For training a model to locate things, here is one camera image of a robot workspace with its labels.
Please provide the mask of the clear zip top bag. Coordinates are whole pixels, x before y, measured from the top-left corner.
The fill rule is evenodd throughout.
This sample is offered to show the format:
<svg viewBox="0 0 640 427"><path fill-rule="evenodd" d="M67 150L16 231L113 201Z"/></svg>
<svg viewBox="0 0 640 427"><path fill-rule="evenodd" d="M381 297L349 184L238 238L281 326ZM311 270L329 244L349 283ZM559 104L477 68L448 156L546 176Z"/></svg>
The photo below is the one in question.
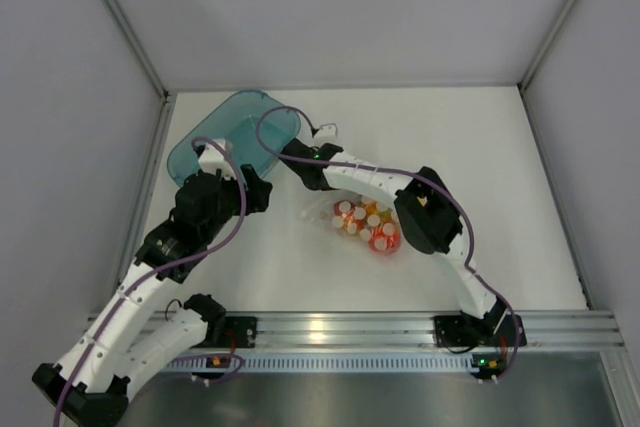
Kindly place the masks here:
<svg viewBox="0 0 640 427"><path fill-rule="evenodd" d="M403 244L396 212L365 195L344 190L321 193L301 210L299 218L366 246L378 256L392 256Z"/></svg>

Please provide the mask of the fake pineapple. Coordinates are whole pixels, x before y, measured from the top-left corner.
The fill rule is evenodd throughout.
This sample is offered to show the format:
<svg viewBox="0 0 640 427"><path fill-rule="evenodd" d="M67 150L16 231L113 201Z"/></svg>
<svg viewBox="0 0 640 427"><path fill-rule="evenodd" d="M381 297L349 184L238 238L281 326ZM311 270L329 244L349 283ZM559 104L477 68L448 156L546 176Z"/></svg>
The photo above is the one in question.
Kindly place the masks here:
<svg viewBox="0 0 640 427"><path fill-rule="evenodd" d="M397 214L390 207L360 196L339 200L332 209L332 227L360 239L374 253L391 255L400 248L401 229Z"/></svg>

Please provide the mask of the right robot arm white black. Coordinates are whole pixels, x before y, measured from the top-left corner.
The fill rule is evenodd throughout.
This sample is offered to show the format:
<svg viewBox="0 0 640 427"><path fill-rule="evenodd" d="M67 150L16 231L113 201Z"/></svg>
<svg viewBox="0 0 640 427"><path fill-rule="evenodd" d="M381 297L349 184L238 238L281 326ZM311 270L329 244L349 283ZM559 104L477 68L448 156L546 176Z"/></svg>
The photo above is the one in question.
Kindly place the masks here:
<svg viewBox="0 0 640 427"><path fill-rule="evenodd" d="M309 147L297 139L278 157L312 191L346 190L392 208L408 244L440 267L473 341L491 343L505 324L511 338L518 339L520 322L513 308L472 265L475 234L469 216L435 170L376 166L337 145Z"/></svg>

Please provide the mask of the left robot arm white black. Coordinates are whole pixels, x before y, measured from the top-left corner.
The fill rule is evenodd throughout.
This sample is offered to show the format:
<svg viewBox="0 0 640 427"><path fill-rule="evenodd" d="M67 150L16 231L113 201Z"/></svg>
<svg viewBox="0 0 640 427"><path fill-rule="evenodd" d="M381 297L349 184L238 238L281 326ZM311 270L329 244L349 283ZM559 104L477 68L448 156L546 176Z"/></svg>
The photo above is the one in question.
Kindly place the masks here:
<svg viewBox="0 0 640 427"><path fill-rule="evenodd" d="M107 306L73 348L41 364L32 380L78 426L115 426L143 386L186 350L215 346L226 333L225 308L194 294L158 330L137 338L169 303L232 218L262 213L273 186L250 165L241 180L198 171L175 194L167 220L150 231Z"/></svg>

